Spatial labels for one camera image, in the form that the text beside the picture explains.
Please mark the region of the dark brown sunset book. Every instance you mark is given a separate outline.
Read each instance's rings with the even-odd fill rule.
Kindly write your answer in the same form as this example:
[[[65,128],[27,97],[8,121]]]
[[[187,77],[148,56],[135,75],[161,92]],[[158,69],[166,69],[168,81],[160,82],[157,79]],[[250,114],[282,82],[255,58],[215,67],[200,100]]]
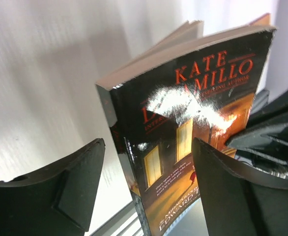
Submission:
[[[200,196],[194,138],[234,156],[276,28],[244,25],[203,35],[185,22],[96,82],[145,236],[164,236]]]

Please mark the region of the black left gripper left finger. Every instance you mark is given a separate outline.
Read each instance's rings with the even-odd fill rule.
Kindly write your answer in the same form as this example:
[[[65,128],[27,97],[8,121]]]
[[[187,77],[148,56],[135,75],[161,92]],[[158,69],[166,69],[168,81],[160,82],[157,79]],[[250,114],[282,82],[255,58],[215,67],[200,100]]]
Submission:
[[[0,236],[87,233],[104,155],[104,140],[97,138],[36,171],[0,181]]]

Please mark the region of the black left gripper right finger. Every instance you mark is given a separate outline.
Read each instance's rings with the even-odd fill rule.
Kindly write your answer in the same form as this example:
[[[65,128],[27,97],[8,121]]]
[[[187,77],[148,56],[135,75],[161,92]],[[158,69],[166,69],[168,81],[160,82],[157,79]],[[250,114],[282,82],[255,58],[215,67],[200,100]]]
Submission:
[[[288,236],[288,180],[194,138],[192,154],[211,236]]]

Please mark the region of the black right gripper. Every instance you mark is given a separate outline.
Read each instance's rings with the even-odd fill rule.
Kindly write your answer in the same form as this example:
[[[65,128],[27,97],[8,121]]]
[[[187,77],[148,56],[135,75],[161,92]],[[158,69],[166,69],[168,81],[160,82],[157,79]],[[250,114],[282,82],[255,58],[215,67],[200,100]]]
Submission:
[[[288,179],[288,90],[251,115],[226,145],[250,153],[254,167]]]

